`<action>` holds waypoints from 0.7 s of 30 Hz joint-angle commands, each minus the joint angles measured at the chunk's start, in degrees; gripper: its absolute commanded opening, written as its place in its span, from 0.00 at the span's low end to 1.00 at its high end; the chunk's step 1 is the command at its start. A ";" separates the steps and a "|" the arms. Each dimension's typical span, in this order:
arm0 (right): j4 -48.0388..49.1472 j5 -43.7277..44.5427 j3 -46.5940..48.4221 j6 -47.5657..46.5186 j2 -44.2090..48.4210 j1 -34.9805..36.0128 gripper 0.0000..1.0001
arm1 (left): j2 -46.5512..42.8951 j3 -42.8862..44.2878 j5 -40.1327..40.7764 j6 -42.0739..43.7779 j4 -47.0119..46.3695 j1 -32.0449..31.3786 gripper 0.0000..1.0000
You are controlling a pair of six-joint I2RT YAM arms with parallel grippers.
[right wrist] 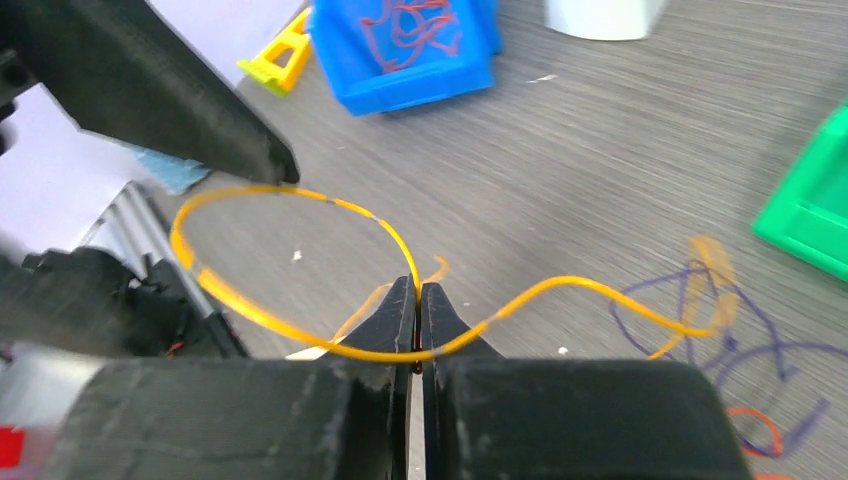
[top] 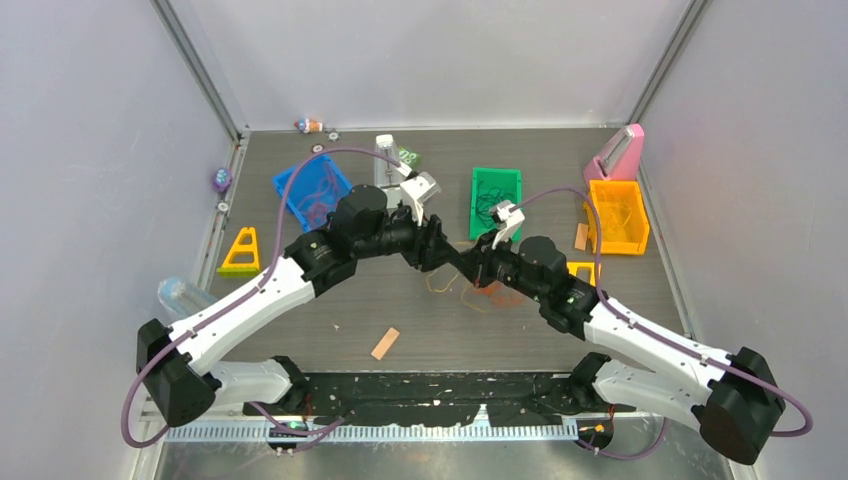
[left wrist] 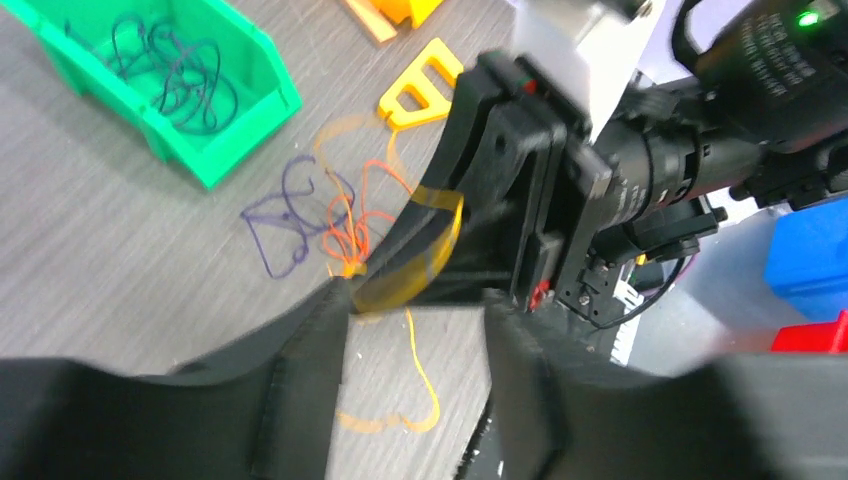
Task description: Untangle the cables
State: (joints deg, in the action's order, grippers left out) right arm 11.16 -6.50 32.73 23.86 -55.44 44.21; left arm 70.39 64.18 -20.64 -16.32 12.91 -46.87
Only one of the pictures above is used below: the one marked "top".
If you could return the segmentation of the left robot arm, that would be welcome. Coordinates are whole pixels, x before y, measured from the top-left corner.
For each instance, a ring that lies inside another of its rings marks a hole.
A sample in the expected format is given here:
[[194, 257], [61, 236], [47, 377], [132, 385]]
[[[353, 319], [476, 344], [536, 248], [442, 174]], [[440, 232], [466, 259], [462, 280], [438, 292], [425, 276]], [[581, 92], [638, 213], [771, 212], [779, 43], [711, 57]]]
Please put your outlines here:
[[137, 371], [170, 427], [184, 426], [213, 405], [259, 401], [284, 414], [307, 398], [298, 369], [285, 357], [233, 363], [224, 356], [270, 321], [351, 278], [361, 260], [400, 254], [421, 272], [456, 262], [436, 215], [386, 207], [385, 194], [359, 185], [326, 222], [298, 236], [275, 263], [212, 306], [169, 326], [158, 319], [137, 332]]

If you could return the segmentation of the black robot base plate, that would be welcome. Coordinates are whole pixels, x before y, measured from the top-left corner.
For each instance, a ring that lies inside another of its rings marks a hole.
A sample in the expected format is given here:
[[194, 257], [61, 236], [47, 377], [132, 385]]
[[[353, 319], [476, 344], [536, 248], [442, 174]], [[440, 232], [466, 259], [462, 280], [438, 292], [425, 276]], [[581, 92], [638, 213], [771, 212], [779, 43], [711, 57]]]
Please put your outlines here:
[[308, 373], [299, 402], [274, 415], [327, 425], [451, 427], [484, 411], [495, 427], [548, 426], [564, 416], [607, 414], [608, 403], [555, 372]]

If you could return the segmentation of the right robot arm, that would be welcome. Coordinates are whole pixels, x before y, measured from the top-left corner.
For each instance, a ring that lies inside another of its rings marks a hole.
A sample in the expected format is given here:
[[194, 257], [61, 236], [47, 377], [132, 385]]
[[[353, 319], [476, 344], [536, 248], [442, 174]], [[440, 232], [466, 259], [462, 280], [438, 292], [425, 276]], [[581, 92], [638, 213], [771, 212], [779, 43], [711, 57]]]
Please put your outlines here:
[[598, 353], [584, 358], [570, 385], [572, 400], [584, 410], [607, 402], [650, 411], [697, 431], [726, 458], [752, 465], [786, 409], [759, 352], [742, 347], [729, 353], [647, 320], [572, 275], [565, 254], [547, 237], [530, 237], [518, 251], [481, 238], [450, 263], [477, 286], [499, 282], [536, 301], [540, 316], [558, 332], [639, 363], [633, 369]]

